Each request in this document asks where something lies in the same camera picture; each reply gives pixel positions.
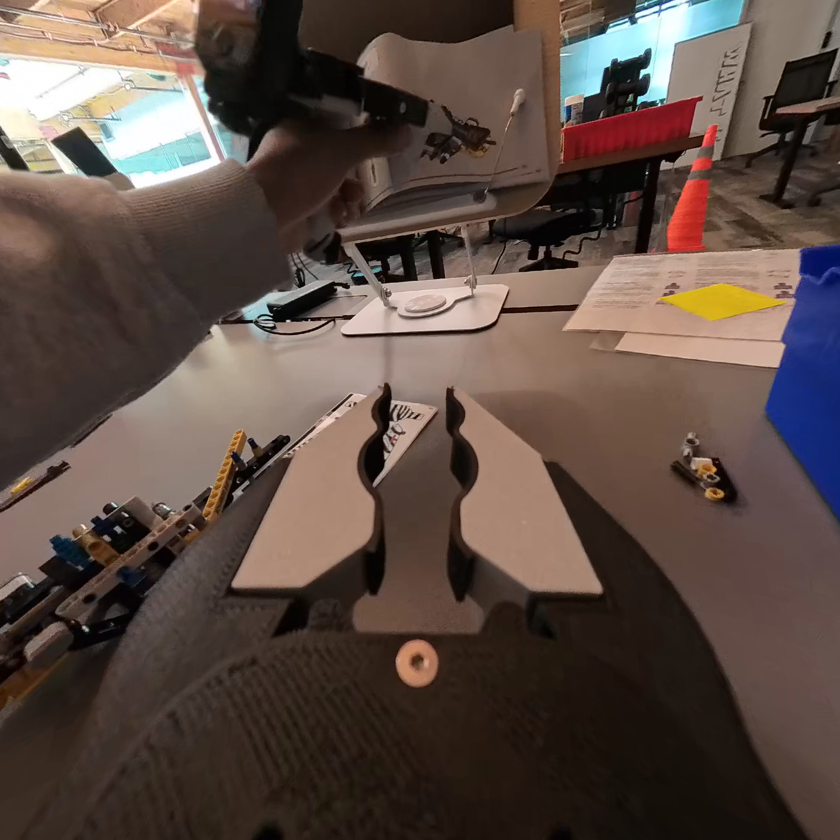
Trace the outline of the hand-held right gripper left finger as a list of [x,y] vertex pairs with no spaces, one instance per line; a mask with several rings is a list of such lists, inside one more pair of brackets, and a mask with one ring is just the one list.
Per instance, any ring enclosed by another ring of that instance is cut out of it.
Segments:
[[385,577],[382,498],[392,390],[383,384],[289,459],[230,582],[242,596],[358,601]]

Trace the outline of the brown table black legs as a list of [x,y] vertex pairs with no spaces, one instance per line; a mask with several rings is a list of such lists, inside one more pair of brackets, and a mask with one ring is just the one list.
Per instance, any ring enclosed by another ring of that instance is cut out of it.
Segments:
[[655,205],[661,165],[665,162],[677,162],[683,153],[699,149],[703,141],[704,136],[702,134],[687,135],[678,139],[637,146],[629,150],[615,150],[604,154],[587,156],[574,161],[564,161],[556,171],[552,186],[560,186],[563,179],[568,179],[578,173],[593,171],[607,172],[619,165],[644,163],[646,166],[645,182],[642,190],[642,201],[633,253],[636,255],[646,254],[655,220]]

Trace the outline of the black power adapter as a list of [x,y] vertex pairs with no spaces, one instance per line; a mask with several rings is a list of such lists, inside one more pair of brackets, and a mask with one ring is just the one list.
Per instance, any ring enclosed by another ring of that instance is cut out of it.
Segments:
[[273,322],[294,322],[330,301],[336,290],[337,285],[333,281],[317,280],[279,292],[266,299],[267,313]]

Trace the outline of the zebra striped sticker sheet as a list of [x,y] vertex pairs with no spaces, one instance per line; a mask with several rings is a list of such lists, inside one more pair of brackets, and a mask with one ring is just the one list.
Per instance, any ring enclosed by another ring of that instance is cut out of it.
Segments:
[[[280,458],[290,459],[294,457],[299,449],[319,436],[324,428],[334,424],[365,398],[366,395],[358,393],[346,395],[342,402],[322,415],[304,435],[300,436],[294,443],[289,444],[280,454]],[[384,477],[404,456],[405,452],[437,414],[438,410],[434,406],[392,400],[388,426],[383,435],[384,465],[373,481],[374,487],[379,486]]]

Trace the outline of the orange traffic cone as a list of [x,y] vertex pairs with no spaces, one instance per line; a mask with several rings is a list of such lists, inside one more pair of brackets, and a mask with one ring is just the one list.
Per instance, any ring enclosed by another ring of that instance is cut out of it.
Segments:
[[717,136],[718,126],[712,124],[704,135],[668,223],[666,244],[669,254],[696,253],[705,249],[704,228]]

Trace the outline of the white lettered board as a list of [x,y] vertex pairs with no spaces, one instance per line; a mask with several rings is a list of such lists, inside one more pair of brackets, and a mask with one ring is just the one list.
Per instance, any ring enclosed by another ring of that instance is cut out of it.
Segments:
[[690,125],[691,135],[704,135],[718,126],[712,160],[719,161],[749,50],[752,24],[682,40],[675,45],[666,103],[699,98]]

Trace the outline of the person's left forearm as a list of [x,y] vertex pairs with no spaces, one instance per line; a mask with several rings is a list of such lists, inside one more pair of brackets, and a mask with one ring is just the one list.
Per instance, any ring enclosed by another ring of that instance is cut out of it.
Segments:
[[7,171],[1,217],[3,487],[289,280],[276,219],[236,161],[125,192]]

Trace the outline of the person's left hand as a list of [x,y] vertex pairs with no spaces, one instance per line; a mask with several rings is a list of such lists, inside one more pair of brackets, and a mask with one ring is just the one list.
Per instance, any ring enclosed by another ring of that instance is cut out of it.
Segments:
[[359,217],[364,190],[354,178],[357,169],[398,154],[411,141],[404,126],[288,122],[271,129],[246,167],[276,218],[281,252],[291,256],[311,242],[311,217],[325,213],[336,228]]

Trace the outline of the lego instruction book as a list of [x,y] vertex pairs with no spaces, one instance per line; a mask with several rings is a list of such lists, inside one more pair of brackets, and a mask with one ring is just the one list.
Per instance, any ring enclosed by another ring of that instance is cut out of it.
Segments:
[[489,207],[494,191],[548,178],[538,30],[507,26],[455,44],[384,34],[359,63],[366,79],[429,103],[402,153],[362,166],[365,214],[440,214],[476,199]]

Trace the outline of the black flat monitor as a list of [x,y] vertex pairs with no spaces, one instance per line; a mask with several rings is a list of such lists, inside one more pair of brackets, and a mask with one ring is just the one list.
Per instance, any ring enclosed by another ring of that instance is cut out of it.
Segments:
[[105,179],[119,173],[82,128],[76,127],[57,135],[52,144],[85,176]]

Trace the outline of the lego vehicle model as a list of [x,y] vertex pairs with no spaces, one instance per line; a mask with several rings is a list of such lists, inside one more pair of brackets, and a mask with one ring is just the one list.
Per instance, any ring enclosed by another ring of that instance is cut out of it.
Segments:
[[239,429],[213,484],[184,507],[110,502],[71,535],[50,539],[38,580],[17,573],[2,581],[2,711],[69,655],[122,636],[179,556],[290,446],[286,435],[260,445]]

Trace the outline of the printed white paper sheet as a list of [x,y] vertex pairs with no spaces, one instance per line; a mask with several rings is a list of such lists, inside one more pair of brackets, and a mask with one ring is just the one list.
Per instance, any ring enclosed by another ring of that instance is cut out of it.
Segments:
[[[800,267],[798,248],[616,257],[563,330],[780,341]],[[723,287],[769,303],[744,304],[734,314],[713,318],[708,303],[718,305]]]

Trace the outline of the wooden desk black legs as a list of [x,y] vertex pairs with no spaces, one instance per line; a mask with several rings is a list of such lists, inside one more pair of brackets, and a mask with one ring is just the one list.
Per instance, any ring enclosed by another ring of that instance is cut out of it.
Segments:
[[839,97],[829,97],[820,100],[805,101],[792,104],[777,110],[777,116],[792,119],[794,129],[791,138],[791,145],[786,152],[780,173],[770,194],[771,204],[781,208],[790,209],[793,205],[784,198],[786,188],[789,184],[791,174],[800,148],[802,147],[805,133],[810,124],[819,120],[824,115],[835,114],[839,111]]

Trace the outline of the plain white paper sheet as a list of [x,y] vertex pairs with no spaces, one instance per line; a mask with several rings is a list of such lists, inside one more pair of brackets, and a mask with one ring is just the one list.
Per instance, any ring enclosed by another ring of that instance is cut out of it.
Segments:
[[775,370],[785,346],[782,342],[749,339],[680,337],[642,332],[599,332],[592,350],[641,354],[685,361],[704,361]]

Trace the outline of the black stacked equipment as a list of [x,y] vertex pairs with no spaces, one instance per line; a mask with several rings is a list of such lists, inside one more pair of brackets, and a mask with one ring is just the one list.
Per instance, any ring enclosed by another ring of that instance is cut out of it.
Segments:
[[651,76],[646,72],[653,58],[647,48],[631,59],[613,59],[603,71],[602,109],[599,119],[620,116],[637,109],[639,99],[648,93]]

